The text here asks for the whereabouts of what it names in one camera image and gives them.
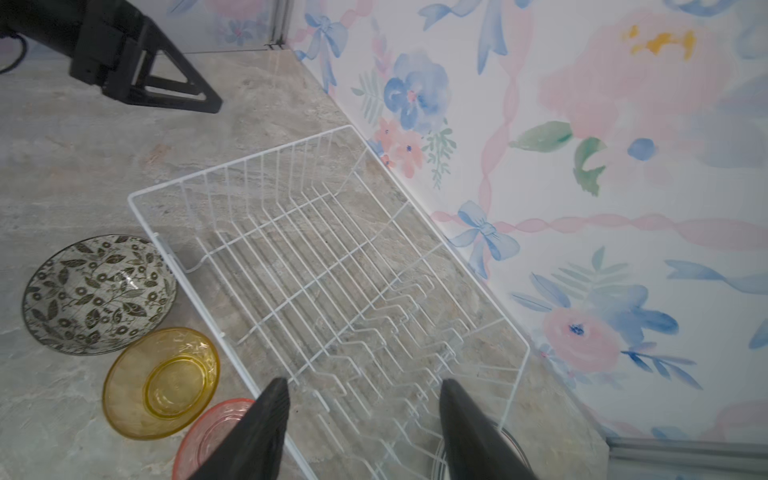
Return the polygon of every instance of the robotic arm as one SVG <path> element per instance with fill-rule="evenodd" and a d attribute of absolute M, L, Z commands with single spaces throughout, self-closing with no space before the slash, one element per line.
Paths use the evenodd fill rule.
<path fill-rule="evenodd" d="M 216 113 L 221 97 L 157 25 L 126 0 L 0 0 L 0 38 L 26 35 L 72 59 L 70 76 L 125 104 Z M 165 53 L 187 82 L 156 77 Z M 167 93 L 149 91 L 161 89 Z M 191 95 L 203 95 L 203 99 Z"/>

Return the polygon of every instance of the yellow glass bowl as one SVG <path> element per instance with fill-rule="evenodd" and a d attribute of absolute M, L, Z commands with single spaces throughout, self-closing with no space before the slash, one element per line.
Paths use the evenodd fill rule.
<path fill-rule="evenodd" d="M 161 329 L 114 361 L 101 403 L 112 428 L 129 439 L 173 435 L 205 409 L 219 382 L 219 354 L 202 333 Z"/>

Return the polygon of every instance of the black cable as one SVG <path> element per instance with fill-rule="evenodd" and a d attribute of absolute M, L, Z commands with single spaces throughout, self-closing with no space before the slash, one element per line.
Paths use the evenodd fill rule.
<path fill-rule="evenodd" d="M 8 37 L 9 38 L 15 38 L 16 40 L 19 40 L 22 43 L 22 52 L 21 52 L 21 54 L 19 54 L 18 58 L 16 58 L 13 61 L 13 63 L 11 63 L 9 66 L 7 66 L 7 67 L 3 68 L 2 70 L 0 70 L 0 74 L 8 73 L 11 70 L 13 70 L 14 68 L 18 67 L 18 64 L 20 64 L 22 62 L 22 60 L 24 60 L 24 57 L 27 56 L 27 40 L 26 40 L 26 38 L 24 38 L 21 35 L 16 34 L 16 33 L 11 33 Z"/>

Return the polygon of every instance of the dish rack wire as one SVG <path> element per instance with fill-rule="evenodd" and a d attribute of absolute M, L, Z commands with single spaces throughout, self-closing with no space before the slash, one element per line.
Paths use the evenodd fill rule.
<path fill-rule="evenodd" d="M 510 427 L 528 342 L 353 126 L 128 203 L 253 397 L 288 378 L 307 478 L 445 470 L 444 378 Z"/>

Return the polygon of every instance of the floral wallpaper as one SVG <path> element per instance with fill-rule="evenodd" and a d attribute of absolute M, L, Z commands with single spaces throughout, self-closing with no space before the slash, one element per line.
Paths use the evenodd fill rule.
<path fill-rule="evenodd" d="M 297 0 L 289 45 L 606 435 L 768 443 L 768 2 Z"/>

